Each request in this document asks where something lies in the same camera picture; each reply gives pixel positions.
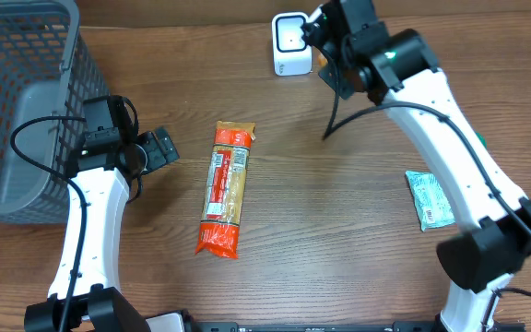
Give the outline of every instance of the basket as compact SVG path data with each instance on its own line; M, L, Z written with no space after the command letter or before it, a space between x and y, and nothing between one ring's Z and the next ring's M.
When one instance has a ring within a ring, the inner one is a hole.
M37 117L83 116L82 101L107 94L79 34L73 1L0 0L0 221L66 222L66 183L20 159L9 137ZM18 148L64 172L84 126L74 121L35 124L18 135Z

